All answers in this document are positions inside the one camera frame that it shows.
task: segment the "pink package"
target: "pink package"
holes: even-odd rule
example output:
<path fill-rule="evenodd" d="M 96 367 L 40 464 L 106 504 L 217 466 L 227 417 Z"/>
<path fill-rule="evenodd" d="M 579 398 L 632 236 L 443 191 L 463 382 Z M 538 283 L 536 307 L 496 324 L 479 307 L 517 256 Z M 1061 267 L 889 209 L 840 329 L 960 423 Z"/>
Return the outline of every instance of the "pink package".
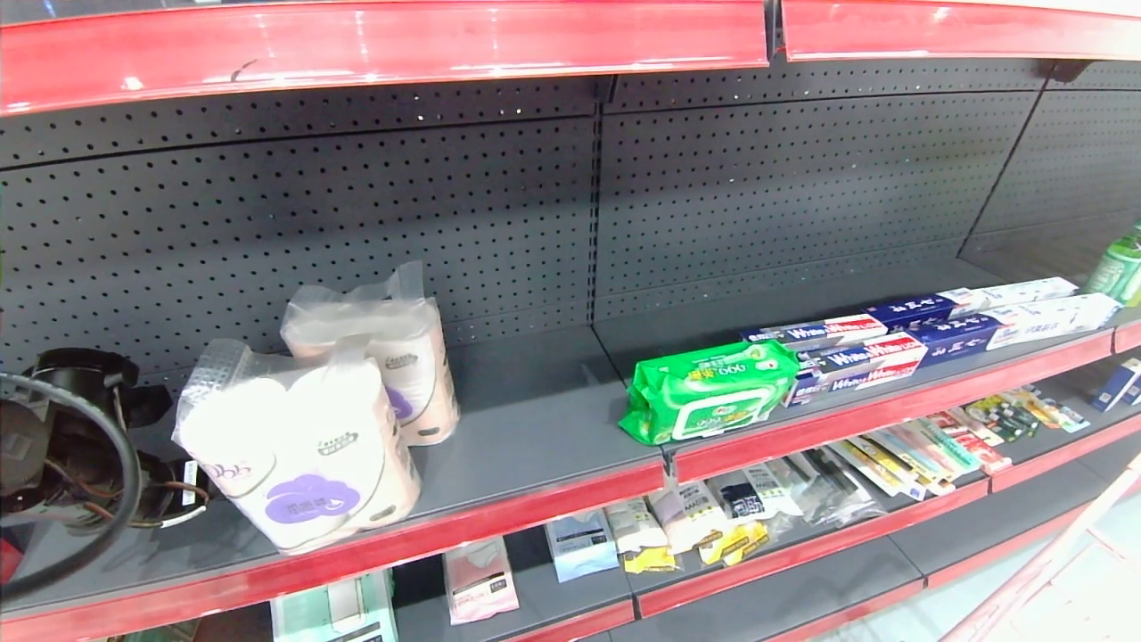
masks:
<path fill-rule="evenodd" d="M 474 542 L 444 553 L 444 583 L 453 625 L 519 608 L 502 537 Z"/>

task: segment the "purple cloud logo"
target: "purple cloud logo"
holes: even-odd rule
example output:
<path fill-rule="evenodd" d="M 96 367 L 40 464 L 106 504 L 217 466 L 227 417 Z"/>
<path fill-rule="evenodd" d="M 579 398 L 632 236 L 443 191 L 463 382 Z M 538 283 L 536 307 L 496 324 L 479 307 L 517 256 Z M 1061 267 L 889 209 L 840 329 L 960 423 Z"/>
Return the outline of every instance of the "purple cloud logo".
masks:
<path fill-rule="evenodd" d="M 266 515 L 282 525 L 307 522 L 321 517 L 343 515 L 361 503 L 361 494 L 345 482 L 319 476 L 301 476 L 282 482 L 266 495 Z"/>

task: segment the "red shelf edge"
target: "red shelf edge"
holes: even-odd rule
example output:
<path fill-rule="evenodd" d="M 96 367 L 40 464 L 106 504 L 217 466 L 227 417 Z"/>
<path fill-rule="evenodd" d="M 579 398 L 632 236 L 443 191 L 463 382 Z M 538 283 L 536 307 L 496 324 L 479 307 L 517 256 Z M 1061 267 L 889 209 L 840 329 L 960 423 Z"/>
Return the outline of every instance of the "red shelf edge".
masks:
<path fill-rule="evenodd" d="M 0 59 L 5 115 L 245 91 L 760 67 L 768 49 L 761 0 L 308 1 L 0 26 Z"/>
<path fill-rule="evenodd" d="M 626 599 L 601 609 L 511 637 L 511 642 L 567 642 L 617 628 L 634 621 L 634 602 Z"/>
<path fill-rule="evenodd" d="M 1114 328 L 1114 355 L 1141 347 L 1141 319 Z"/>
<path fill-rule="evenodd" d="M 0 627 L 5 642 L 42 642 L 58 639 L 60 631 L 76 639 L 100 637 L 194 619 L 646 495 L 661 489 L 663 479 L 661 462 L 649 461 L 608 476 L 407 525 L 306 555 L 278 556 L 215 577 L 157 588 L 143 586 L 143 593 L 5 618 Z M 609 612 L 604 616 L 616 617 Z"/>
<path fill-rule="evenodd" d="M 922 0 L 784 0 L 790 60 L 916 57 L 1141 59 L 1141 18 Z"/>
<path fill-rule="evenodd" d="M 914 392 L 901 392 L 869 404 L 809 417 L 771 430 L 753 430 L 729 436 L 710 445 L 682 448 L 673 456 L 680 482 L 709 479 L 721 473 L 800 453 L 825 444 L 938 413 L 1084 366 L 1112 351 L 1112 330 L 1101 331 L 1061 347 L 970 373 L 946 383 L 934 383 Z"/>
<path fill-rule="evenodd" d="M 847 527 L 822 537 L 795 544 L 787 548 L 762 554 L 737 566 L 712 570 L 671 584 L 644 595 L 638 595 L 641 617 L 669 611 L 707 598 L 714 593 L 736 588 L 743 584 L 768 577 L 783 570 L 819 560 L 845 548 L 851 548 L 877 537 L 890 535 L 922 521 L 941 515 L 981 499 L 987 495 L 986 480 L 964 486 L 949 495 L 934 497 L 893 513 Z"/>
<path fill-rule="evenodd" d="M 1141 415 L 1128 417 L 1108 429 L 1102 429 L 1059 449 L 1039 455 L 1015 466 L 1003 469 L 990 478 L 990 493 L 1005 490 L 1014 485 L 1041 476 L 1046 471 L 1057 469 L 1062 464 L 1073 462 L 1083 455 L 1089 455 L 1099 448 L 1109 446 L 1138 431 L 1141 431 Z"/>
<path fill-rule="evenodd" d="M 923 578 L 908 582 L 903 586 L 888 591 L 887 593 L 881 593 L 871 600 L 852 604 L 842 611 L 836 611 L 824 616 L 820 619 L 815 619 L 808 624 L 793 628 L 792 631 L 786 631 L 779 635 L 769 637 L 768 642 L 804 642 L 806 640 L 811 640 L 818 635 L 824 635 L 828 632 L 835 631 L 848 623 L 863 619 L 872 613 L 882 611 L 888 607 L 893 607 L 904 600 L 914 598 L 915 595 L 922 593 L 923 588 Z"/>

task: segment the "light blue package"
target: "light blue package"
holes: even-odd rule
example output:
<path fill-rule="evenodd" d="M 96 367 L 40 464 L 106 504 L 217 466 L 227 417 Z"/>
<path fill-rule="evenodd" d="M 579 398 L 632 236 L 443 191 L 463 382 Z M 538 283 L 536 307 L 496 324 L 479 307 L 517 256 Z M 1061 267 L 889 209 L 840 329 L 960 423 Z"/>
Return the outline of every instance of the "light blue package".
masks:
<path fill-rule="evenodd" d="M 388 569 L 276 598 L 274 642 L 396 642 Z"/>
<path fill-rule="evenodd" d="M 618 568 L 618 547 L 601 510 L 547 522 L 543 530 L 559 584 Z"/>

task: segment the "small package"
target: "small package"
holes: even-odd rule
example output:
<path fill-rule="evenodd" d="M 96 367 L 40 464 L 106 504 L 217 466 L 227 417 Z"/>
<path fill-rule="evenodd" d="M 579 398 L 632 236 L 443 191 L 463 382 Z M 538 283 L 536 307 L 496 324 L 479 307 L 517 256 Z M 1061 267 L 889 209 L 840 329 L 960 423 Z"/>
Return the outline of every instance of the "small package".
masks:
<path fill-rule="evenodd" d="M 888 327 L 888 333 L 914 331 L 923 324 L 957 318 L 978 309 L 982 298 L 973 290 L 958 287 L 923 296 L 892 300 L 864 308 Z"/>
<path fill-rule="evenodd" d="M 623 570 L 640 574 L 678 569 L 677 560 L 670 553 L 670 539 L 644 497 L 612 504 L 602 512 L 622 555 Z"/>
<path fill-rule="evenodd" d="M 439 444 L 455 430 L 460 409 L 444 330 L 436 300 L 424 296 L 420 261 L 347 294 L 301 285 L 285 308 L 281 334 L 298 358 L 325 355 L 343 338 L 367 338 L 405 444 Z"/>
<path fill-rule="evenodd" d="M 269 602 L 274 642 L 396 642 L 388 569 Z"/>
<path fill-rule="evenodd" d="M 618 568 L 618 550 L 602 511 L 584 511 L 543 525 L 559 584 Z"/>
<path fill-rule="evenodd" d="M 274 546 L 297 554 L 412 512 L 420 476 L 398 434 L 364 341 L 299 363 L 216 340 L 183 389 L 172 439 Z"/>
<path fill-rule="evenodd" d="M 997 318 L 985 312 L 924 324 L 911 332 L 928 349 L 920 368 L 986 352 L 990 339 L 1002 327 Z"/>
<path fill-rule="evenodd" d="M 502 537 L 445 552 L 444 584 L 452 626 L 519 608 L 507 544 Z"/>
<path fill-rule="evenodd" d="M 988 309 L 987 316 L 1000 320 L 1003 327 L 995 332 L 987 350 L 1097 331 L 1120 307 L 1116 300 L 1097 292 Z"/>
<path fill-rule="evenodd" d="M 809 351 L 785 406 L 800 406 L 834 391 L 864 390 L 912 376 L 926 347 L 907 333 L 867 340 L 847 348 Z"/>
<path fill-rule="evenodd" d="M 989 309 L 992 307 L 1020 304 L 1036 300 L 1065 298 L 1073 295 L 1076 291 L 1077 285 L 1074 283 L 1060 276 L 1051 276 L 1050 278 L 1038 278 L 1036 281 L 978 287 L 974 290 L 974 293 L 980 296 L 979 309 Z"/>
<path fill-rule="evenodd" d="M 702 481 L 667 483 L 650 494 L 649 505 L 665 530 L 673 555 L 720 539 L 733 530 L 733 522 Z"/>
<path fill-rule="evenodd" d="M 799 368 L 776 342 L 640 361 L 618 425 L 648 446 L 742 429 L 768 418 Z"/>
<path fill-rule="evenodd" d="M 803 352 L 849 346 L 885 334 L 888 328 L 871 315 L 852 314 L 809 320 L 808 324 L 742 331 L 741 339 L 748 343 L 774 341 L 788 350 Z"/>
<path fill-rule="evenodd" d="M 1109 381 L 1090 403 L 1091 406 L 1106 413 L 1117 405 L 1131 388 L 1138 388 L 1141 379 L 1141 359 L 1130 359 L 1122 364 L 1109 376 Z"/>

